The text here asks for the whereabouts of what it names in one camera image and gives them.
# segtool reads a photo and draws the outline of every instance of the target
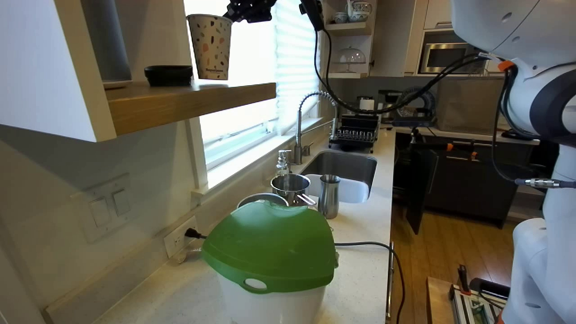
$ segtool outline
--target open shelf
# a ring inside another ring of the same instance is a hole
[[[353,72],[328,73],[328,78],[330,79],[361,79],[367,76],[368,73],[353,73]]]
[[[193,80],[191,86],[151,87],[147,82],[135,82],[106,90],[106,97],[120,136],[275,98],[276,83],[233,85]]]
[[[329,24],[326,30],[333,36],[362,36],[372,35],[370,25],[366,22],[348,22],[346,24]]]

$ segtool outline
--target black bowl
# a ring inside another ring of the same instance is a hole
[[[192,80],[191,65],[151,65],[144,68],[150,86],[185,86]]]

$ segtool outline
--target window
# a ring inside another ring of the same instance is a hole
[[[220,16],[229,3],[184,0],[184,7],[186,14]],[[229,81],[276,82],[276,98],[200,117],[207,169],[275,135],[284,135],[296,122],[302,98],[318,90],[313,65],[315,31],[308,16],[300,14],[299,4],[300,0],[281,0],[272,8],[272,21],[233,24]],[[303,113],[315,103],[307,100]]]

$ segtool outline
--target microwave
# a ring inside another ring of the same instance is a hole
[[[481,50],[468,43],[428,43],[422,48],[420,74],[437,74],[452,62],[468,54],[477,54]],[[452,74],[473,74],[484,70],[484,61],[465,65]]]

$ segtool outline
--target wooden floor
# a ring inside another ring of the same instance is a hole
[[[507,223],[500,230],[493,225],[426,212],[420,233],[414,235],[403,216],[403,208],[393,205],[391,235],[406,281],[406,301],[400,323],[427,323],[426,278],[456,283],[460,264],[467,267],[469,280],[479,277],[509,286],[515,226]],[[400,299],[400,276],[395,271],[392,291],[394,324]]]

